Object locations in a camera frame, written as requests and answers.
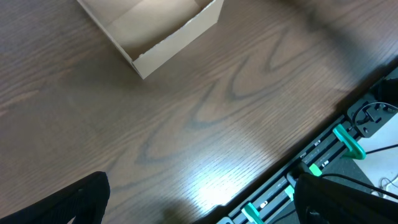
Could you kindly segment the brown cardboard box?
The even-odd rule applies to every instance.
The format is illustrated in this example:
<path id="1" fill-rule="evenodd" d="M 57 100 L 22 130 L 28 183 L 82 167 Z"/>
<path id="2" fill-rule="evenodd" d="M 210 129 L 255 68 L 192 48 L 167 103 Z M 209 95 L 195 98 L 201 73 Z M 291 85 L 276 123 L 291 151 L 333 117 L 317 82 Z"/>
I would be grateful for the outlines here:
<path id="1" fill-rule="evenodd" d="M 218 22 L 223 0 L 77 0 L 141 78 Z"/>

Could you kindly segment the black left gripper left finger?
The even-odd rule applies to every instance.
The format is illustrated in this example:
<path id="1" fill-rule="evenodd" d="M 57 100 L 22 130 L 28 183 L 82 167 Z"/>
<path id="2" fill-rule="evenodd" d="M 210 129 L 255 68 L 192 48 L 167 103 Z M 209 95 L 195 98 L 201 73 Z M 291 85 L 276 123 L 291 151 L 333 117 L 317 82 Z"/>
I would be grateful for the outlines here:
<path id="1" fill-rule="evenodd" d="M 105 172 L 96 171 L 52 195 L 1 218 L 1 224 L 101 223 L 110 196 Z"/>

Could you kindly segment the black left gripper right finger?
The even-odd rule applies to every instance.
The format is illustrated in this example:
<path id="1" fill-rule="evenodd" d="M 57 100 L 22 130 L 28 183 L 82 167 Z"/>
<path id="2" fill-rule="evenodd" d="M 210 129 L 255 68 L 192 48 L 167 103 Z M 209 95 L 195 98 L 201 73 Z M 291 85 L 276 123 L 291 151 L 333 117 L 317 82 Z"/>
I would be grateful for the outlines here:
<path id="1" fill-rule="evenodd" d="M 312 174 L 295 184 L 300 223 L 397 223 L 397 203 Z"/>

